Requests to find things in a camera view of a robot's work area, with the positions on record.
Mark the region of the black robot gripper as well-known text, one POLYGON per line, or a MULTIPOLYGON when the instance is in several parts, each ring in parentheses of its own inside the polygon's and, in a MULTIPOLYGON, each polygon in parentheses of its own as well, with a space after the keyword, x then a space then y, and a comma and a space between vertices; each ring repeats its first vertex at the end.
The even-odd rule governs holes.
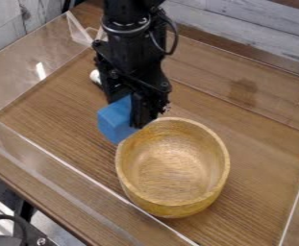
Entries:
POLYGON ((175 22, 161 9, 149 10, 132 22, 101 18, 106 39, 94 39, 94 63, 106 101, 131 94, 129 126, 141 129, 169 104, 171 86, 161 71, 161 61, 179 43, 175 22))

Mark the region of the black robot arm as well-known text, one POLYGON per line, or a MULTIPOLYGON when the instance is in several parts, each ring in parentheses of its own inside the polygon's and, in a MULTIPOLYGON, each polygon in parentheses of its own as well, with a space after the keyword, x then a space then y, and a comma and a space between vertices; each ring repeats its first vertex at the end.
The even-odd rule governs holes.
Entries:
POLYGON ((140 129, 169 104, 172 86, 161 62, 177 47, 167 41, 175 21, 161 9, 165 0, 104 0, 100 27, 104 40, 92 41, 100 87, 106 101, 131 97, 129 126, 140 129))

